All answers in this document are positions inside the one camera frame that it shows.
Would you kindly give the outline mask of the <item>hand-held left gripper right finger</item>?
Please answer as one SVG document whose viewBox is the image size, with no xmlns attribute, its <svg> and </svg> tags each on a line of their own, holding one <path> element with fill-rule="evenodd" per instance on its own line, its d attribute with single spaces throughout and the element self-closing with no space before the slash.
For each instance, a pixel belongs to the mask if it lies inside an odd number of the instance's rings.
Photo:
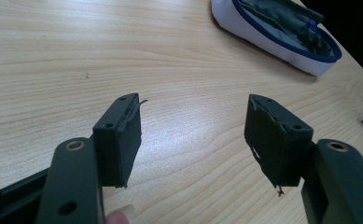
<svg viewBox="0 0 363 224">
<path fill-rule="evenodd" d="M 248 97 L 244 139 L 276 189 L 296 187 L 309 224 L 363 224 L 363 157 L 314 130 L 271 98 Z"/>
</svg>

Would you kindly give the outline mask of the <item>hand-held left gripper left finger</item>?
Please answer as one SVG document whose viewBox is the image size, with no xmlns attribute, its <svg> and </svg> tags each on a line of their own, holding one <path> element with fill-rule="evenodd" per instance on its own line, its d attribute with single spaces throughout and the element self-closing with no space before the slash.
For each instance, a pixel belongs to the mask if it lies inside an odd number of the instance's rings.
<svg viewBox="0 0 363 224">
<path fill-rule="evenodd" d="M 125 188 L 142 142 L 137 93 L 119 97 L 89 138 L 59 144 L 35 224 L 105 224 L 103 187 Z"/>
</svg>

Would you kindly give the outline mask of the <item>white pouch with blue trim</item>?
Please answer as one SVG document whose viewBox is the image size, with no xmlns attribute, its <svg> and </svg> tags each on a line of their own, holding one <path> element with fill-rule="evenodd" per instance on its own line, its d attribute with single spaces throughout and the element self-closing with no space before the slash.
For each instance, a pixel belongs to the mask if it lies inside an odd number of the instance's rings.
<svg viewBox="0 0 363 224">
<path fill-rule="evenodd" d="M 223 29 L 313 76 L 342 57 L 324 16 L 292 0 L 211 0 L 211 10 Z"/>
</svg>

